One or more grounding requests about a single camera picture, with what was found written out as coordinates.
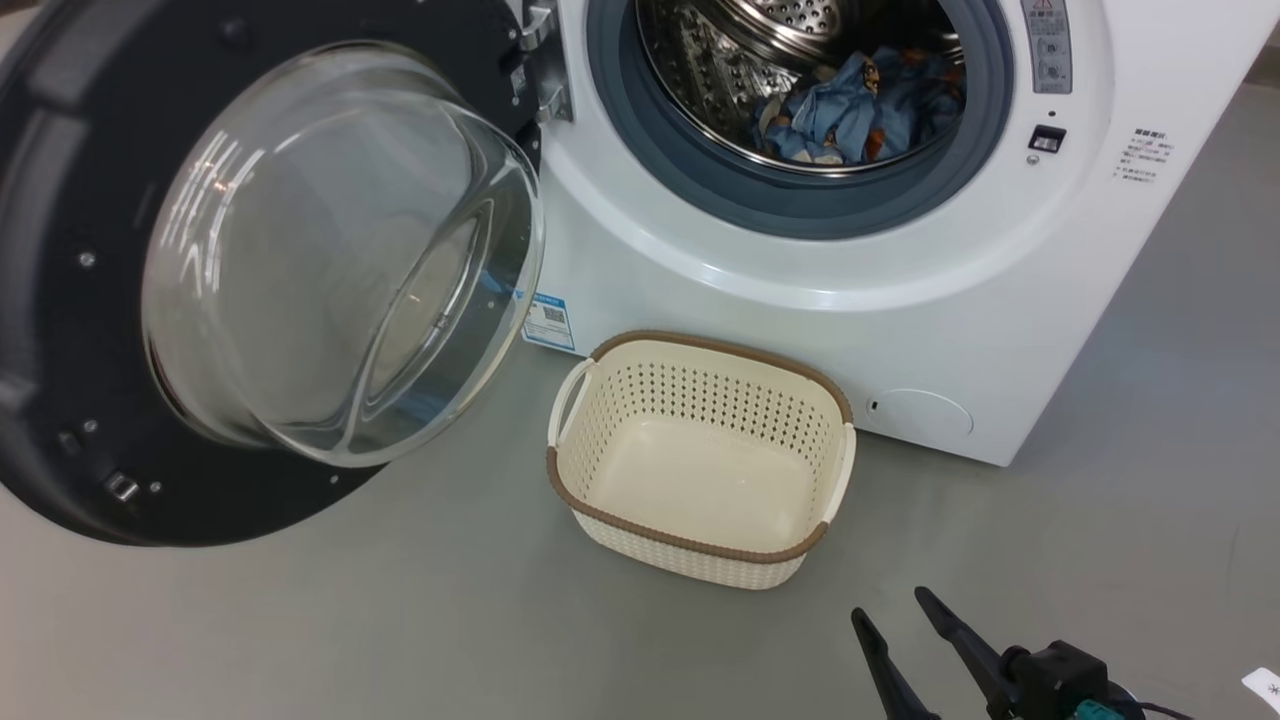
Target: warning label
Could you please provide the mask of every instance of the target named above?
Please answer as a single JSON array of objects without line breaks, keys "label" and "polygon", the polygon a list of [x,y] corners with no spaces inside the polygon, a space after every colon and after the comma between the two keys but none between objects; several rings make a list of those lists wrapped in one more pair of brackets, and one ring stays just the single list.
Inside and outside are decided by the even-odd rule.
[{"label": "warning label", "polygon": [[1066,0],[1021,0],[1032,49],[1032,91],[1071,92],[1071,24]]},{"label": "warning label", "polygon": [[1123,182],[1151,184],[1156,182],[1174,155],[1174,145],[1158,131],[1137,128],[1129,136],[1111,177]]}]

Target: perforated basket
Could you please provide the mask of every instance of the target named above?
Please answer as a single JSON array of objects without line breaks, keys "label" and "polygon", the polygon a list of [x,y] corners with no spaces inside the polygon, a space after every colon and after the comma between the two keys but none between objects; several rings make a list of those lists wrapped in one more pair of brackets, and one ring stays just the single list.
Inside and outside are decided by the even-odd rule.
[{"label": "perforated basket", "polygon": [[672,573],[765,589],[786,582],[827,532],[856,436],[849,402],[815,370],[637,332],[605,342],[564,378],[547,445],[552,486],[600,544]]}]

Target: gray floor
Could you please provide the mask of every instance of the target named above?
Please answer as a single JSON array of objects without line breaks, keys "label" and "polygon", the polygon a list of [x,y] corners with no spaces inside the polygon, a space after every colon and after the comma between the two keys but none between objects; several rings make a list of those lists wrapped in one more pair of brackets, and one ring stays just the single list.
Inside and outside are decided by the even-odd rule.
[{"label": "gray floor", "polygon": [[861,605],[934,711],[983,717],[928,584],[997,647],[1268,717],[1239,678],[1280,670],[1277,127],[1280,91],[1242,91],[1011,469],[864,437],[777,591],[589,542],[543,469],[571,360],[521,347],[443,442],[261,541],[116,548],[0,497],[0,716],[881,717]]}]

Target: black cable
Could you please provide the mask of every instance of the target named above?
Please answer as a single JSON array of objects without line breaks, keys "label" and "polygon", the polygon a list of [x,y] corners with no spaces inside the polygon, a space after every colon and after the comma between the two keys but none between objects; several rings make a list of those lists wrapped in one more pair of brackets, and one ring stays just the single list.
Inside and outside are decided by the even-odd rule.
[{"label": "black cable", "polygon": [[1156,705],[1155,702],[1139,702],[1138,707],[1140,707],[1143,710],[1149,710],[1152,712],[1158,712],[1161,715],[1172,717],[1174,720],[1196,720],[1190,715],[1183,715],[1181,712],[1178,712],[1176,710],[1169,710],[1167,707],[1161,707],[1161,706]]}]

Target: white washing machine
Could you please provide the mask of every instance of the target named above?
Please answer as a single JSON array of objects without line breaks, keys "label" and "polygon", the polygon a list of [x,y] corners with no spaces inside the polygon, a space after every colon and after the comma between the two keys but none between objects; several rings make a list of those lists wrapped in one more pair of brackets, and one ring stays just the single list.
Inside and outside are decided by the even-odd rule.
[{"label": "white washing machine", "polygon": [[[959,132],[824,181],[735,156],[660,108],[620,5],[561,1],[575,122],[548,128],[552,319],[535,307],[526,337],[589,354],[659,328],[763,347],[829,374],[859,429],[998,465],[1280,14],[942,0],[966,55]],[[1056,151],[1034,147],[1046,128],[1065,133]]]},{"label": "white washing machine", "polygon": [[[818,168],[700,102],[708,68],[742,69],[712,45],[751,40],[692,32],[719,1],[3,18],[0,480],[109,542],[270,533],[435,438],[521,329],[773,350],[864,429],[1009,462],[1280,15],[740,3],[815,31],[888,8],[964,67],[928,141]],[[704,50],[705,87],[668,72]],[[772,91],[812,70],[771,63]]]}]

